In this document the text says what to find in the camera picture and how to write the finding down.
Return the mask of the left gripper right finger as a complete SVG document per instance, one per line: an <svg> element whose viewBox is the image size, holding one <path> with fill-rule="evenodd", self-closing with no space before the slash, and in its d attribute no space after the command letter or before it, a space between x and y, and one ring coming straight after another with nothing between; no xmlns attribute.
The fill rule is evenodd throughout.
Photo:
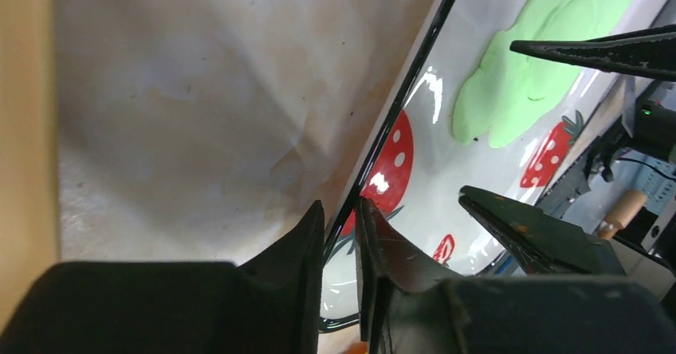
<svg viewBox="0 0 676 354"><path fill-rule="evenodd" d="M674 322L626 276L462 276L370 199L356 206L360 335L370 353L672 353Z"/></svg>

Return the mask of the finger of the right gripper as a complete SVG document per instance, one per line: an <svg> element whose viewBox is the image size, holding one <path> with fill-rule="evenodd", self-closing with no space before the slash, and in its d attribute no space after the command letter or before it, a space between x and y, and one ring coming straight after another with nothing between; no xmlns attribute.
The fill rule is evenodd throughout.
<svg viewBox="0 0 676 354"><path fill-rule="evenodd" d="M517 40L515 53L658 81L675 80L675 25L641 29L586 41Z"/></svg>
<svg viewBox="0 0 676 354"><path fill-rule="evenodd" d="M537 207L472 186L459 190L458 203L528 275L626 274L609 241Z"/></svg>

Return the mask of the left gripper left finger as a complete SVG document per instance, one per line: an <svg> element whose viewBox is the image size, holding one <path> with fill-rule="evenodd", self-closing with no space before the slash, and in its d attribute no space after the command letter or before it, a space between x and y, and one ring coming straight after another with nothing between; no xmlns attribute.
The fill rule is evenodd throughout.
<svg viewBox="0 0 676 354"><path fill-rule="evenodd" d="M64 262L30 287L4 353L314 353L324 245L315 201L285 236L230 262Z"/></svg>

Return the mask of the green dough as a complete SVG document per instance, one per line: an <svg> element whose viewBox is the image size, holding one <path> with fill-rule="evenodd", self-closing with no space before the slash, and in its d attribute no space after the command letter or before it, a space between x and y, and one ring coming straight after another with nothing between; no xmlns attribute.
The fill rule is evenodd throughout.
<svg viewBox="0 0 676 354"><path fill-rule="evenodd" d="M451 133L461 144L487 134L503 148L567 94L580 68L510 51L513 41L586 41L607 36L632 0L528 0L514 24L495 33L454 104Z"/></svg>

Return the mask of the white strawberry tray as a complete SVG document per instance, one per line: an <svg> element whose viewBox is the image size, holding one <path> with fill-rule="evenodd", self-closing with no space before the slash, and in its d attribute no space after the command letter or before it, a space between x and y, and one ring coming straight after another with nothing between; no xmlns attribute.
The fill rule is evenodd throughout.
<svg viewBox="0 0 676 354"><path fill-rule="evenodd" d="M616 76L579 74L560 103L522 136L493 148L481 136L469 145L450 134L455 95L481 49L517 18L527 0L437 0L420 32L403 81L379 115L371 145L331 217L324 247L319 330L359 321L352 211L358 195L373 199L389 223L456 273L498 273L503 247L458 204L465 185L535 204L549 195L592 132L619 109Z"/></svg>

